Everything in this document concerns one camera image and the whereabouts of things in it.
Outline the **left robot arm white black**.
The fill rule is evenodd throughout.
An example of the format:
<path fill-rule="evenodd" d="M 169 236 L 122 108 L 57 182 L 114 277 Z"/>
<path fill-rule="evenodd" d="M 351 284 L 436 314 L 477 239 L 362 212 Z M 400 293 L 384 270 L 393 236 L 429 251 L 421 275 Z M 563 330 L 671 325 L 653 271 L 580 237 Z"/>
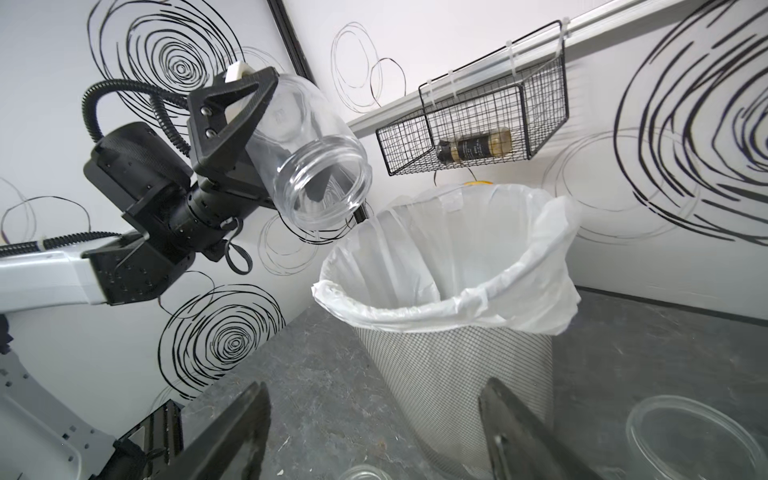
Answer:
<path fill-rule="evenodd" d="M 296 230 L 321 233 L 362 210 L 372 184 L 359 140 L 309 80 L 232 64 L 187 95 L 133 79 L 84 93 L 93 141 L 84 175 L 132 230 L 77 232 L 1 246 L 1 479 L 141 479 L 145 465 L 183 448 L 168 401 L 146 418 L 148 451 L 82 420 L 36 381 L 12 348 L 7 314 L 65 305 L 158 303 L 198 254 L 253 269 L 235 239 L 246 218 L 273 209 Z M 167 141 L 146 122 L 104 134 L 98 103 L 144 94 Z M 167 105 L 187 110 L 188 140 Z M 286 326 L 276 299 L 250 282 L 213 286 L 171 314 L 157 362 L 167 385 L 194 399 Z"/>

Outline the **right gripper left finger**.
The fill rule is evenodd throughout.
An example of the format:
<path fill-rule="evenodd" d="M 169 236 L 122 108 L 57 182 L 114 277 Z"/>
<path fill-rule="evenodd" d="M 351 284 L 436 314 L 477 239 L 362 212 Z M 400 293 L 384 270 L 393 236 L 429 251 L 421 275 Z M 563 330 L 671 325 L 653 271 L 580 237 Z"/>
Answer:
<path fill-rule="evenodd" d="M 265 383 L 250 384 L 186 448 L 161 479 L 258 479 L 271 425 L 271 401 Z"/>

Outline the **glass rice jar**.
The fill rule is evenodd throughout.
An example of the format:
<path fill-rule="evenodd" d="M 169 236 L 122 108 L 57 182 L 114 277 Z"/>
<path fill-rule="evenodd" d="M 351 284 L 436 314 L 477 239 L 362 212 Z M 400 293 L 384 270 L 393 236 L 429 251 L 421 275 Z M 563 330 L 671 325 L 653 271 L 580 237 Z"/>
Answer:
<path fill-rule="evenodd" d="M 626 421 L 628 479 L 765 479 L 767 456 L 739 423 L 673 395 L 636 404 Z"/>

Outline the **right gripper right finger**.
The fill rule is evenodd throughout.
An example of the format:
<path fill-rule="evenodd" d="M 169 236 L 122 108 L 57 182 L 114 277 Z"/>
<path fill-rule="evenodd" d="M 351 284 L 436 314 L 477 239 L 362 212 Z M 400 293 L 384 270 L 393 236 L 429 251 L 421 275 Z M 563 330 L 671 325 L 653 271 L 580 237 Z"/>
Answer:
<path fill-rule="evenodd" d="M 478 410 L 494 478 L 600 479 L 501 380 L 488 379 Z"/>

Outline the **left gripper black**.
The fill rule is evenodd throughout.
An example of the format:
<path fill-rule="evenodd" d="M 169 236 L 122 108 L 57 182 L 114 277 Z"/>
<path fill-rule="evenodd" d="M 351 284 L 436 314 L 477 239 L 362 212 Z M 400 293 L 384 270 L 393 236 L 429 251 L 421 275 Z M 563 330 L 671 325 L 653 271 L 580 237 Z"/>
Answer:
<path fill-rule="evenodd" d="M 275 210 L 255 166 L 238 161 L 262 119 L 279 83 L 267 67 L 229 83 L 195 90 L 187 96 L 188 133 L 193 170 L 203 178 L 190 184 L 192 169 L 173 166 L 173 182 L 187 187 L 173 208 L 173 236 L 178 240 L 221 240 L 231 223 L 244 221 L 257 208 Z M 305 193 L 316 203 L 353 203 L 359 171 L 344 162 L 316 165 L 307 173 Z M 219 181 L 207 177 L 224 176 Z"/>

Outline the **rice jar tan lid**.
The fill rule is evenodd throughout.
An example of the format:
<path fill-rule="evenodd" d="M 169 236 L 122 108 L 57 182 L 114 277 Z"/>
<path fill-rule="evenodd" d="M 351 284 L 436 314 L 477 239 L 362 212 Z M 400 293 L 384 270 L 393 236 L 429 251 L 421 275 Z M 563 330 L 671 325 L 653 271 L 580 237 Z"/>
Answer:
<path fill-rule="evenodd" d="M 372 184 L 360 141 L 319 88 L 293 74 L 279 75 L 269 106 L 238 161 L 250 161 L 277 211 L 308 231 L 330 229 L 351 217 Z M 359 171 L 355 201 L 310 201 L 305 193 L 309 169 L 340 162 Z"/>
<path fill-rule="evenodd" d="M 339 480 L 392 480 L 392 477 L 384 470 L 368 465 L 359 464 L 344 471 Z"/>

